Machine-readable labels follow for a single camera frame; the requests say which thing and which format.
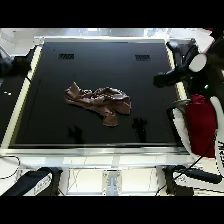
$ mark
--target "black table surface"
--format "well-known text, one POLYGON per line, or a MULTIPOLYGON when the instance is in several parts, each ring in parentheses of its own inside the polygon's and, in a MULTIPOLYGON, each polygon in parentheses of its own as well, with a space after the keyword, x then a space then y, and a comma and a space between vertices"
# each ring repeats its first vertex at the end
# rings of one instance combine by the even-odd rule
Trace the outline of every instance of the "black table surface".
POLYGON ((153 76, 168 70, 163 43, 45 43, 16 144, 176 145, 166 113, 177 100, 176 89, 153 86, 153 76), (74 59, 62 60, 59 54, 74 54, 74 59), (150 60, 137 61, 135 55, 150 55, 150 60), (73 81, 82 89, 112 87, 124 91, 131 98, 131 114, 118 114, 116 127, 103 126, 97 113, 65 102, 64 90, 73 81), (134 128, 135 118, 146 124, 134 128))

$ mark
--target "metal frame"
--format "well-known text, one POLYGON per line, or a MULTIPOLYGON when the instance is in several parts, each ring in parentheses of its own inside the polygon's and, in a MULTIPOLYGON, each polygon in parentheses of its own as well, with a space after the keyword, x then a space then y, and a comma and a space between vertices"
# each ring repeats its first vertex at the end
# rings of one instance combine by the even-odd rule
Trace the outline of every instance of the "metal frame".
MULTIPOLYGON (((158 38, 148 38, 148 37, 70 37, 70 36, 55 36, 55 37, 45 37, 44 42, 147 42, 147 43, 164 43, 167 41, 165 39, 158 38)), ((29 72, 28 77, 32 79, 35 75, 35 69, 38 65, 41 56, 41 47, 38 46, 33 60, 31 62, 32 71, 29 72)), ((168 60, 170 66, 174 67, 174 62, 172 58, 171 51, 167 48, 168 60)), ((16 156, 127 156, 127 155, 145 155, 145 156, 157 156, 157 155, 189 155, 184 147, 136 147, 136 148, 70 148, 70 149, 8 149, 9 144, 15 137, 18 129, 20 120, 22 117, 23 108, 26 101, 26 96, 29 91, 30 83, 25 79, 22 86, 22 90, 14 107, 9 125, 7 127, 2 145, 0 148, 0 153, 3 155, 16 155, 16 156)), ((179 99, 186 99, 186 93, 182 83, 178 83, 177 87, 177 97, 179 99)))

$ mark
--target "black vent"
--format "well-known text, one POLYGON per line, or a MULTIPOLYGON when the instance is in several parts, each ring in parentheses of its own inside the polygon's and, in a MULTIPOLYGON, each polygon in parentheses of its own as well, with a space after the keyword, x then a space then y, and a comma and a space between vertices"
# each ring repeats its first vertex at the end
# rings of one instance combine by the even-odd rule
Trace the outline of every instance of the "black vent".
POLYGON ((150 55, 136 54, 135 58, 137 61, 149 61, 150 55))
POLYGON ((58 59, 74 59, 74 54, 59 54, 58 59))

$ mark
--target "brown cloth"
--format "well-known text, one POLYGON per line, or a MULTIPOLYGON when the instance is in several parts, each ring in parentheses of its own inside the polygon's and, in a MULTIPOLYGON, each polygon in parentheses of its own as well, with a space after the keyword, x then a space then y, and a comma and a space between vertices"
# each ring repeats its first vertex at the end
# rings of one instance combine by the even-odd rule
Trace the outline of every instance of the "brown cloth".
POLYGON ((131 111, 129 96, 109 87, 92 92, 81 90, 74 82, 65 90, 65 100, 68 104, 75 104, 101 114, 104 116, 103 124, 111 127, 118 125, 116 112, 130 114, 131 111))

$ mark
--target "red cloth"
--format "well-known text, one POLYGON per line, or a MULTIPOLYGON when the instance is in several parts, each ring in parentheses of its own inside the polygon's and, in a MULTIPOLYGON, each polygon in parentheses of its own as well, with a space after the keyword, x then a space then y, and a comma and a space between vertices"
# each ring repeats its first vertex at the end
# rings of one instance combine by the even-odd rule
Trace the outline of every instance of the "red cloth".
POLYGON ((216 114, 210 100, 202 95, 192 95, 192 102, 186 107, 186 119, 192 152, 214 158, 215 149, 211 142, 216 130, 216 114))

